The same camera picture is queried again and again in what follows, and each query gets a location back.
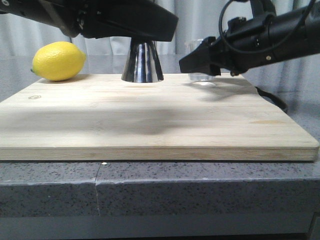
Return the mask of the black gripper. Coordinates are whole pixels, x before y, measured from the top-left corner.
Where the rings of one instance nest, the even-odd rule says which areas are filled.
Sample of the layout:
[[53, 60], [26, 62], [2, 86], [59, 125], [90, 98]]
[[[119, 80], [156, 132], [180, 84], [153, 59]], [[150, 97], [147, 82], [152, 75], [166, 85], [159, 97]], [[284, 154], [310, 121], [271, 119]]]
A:
[[234, 75], [242, 74], [263, 60], [267, 52], [269, 25], [272, 16], [256, 16], [252, 19], [235, 17], [227, 22], [228, 29], [219, 37], [209, 36], [187, 42], [187, 54], [179, 60], [184, 74], [220, 76], [221, 68]]
[[1, 14], [12, 14], [60, 29], [67, 37], [81, 34], [82, 0], [2, 0]]

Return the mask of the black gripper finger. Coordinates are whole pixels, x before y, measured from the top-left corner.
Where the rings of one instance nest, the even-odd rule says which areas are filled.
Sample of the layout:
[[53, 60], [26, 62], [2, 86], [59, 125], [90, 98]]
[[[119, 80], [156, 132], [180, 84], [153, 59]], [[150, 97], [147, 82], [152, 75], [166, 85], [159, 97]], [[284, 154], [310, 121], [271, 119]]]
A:
[[79, 12], [85, 38], [130, 37], [170, 42], [179, 18], [150, 0], [90, 0]]

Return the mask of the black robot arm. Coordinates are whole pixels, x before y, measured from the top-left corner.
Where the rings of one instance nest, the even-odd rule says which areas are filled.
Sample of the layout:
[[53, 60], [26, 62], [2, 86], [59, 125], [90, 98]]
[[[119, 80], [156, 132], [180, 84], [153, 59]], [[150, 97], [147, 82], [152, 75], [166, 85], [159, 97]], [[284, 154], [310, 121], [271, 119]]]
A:
[[252, 0], [252, 18], [235, 17], [223, 29], [223, 7], [218, 22], [219, 37], [209, 36], [179, 61], [181, 73], [218, 76], [221, 70], [237, 76], [266, 66], [320, 52], [320, 3], [277, 15], [270, 0]]

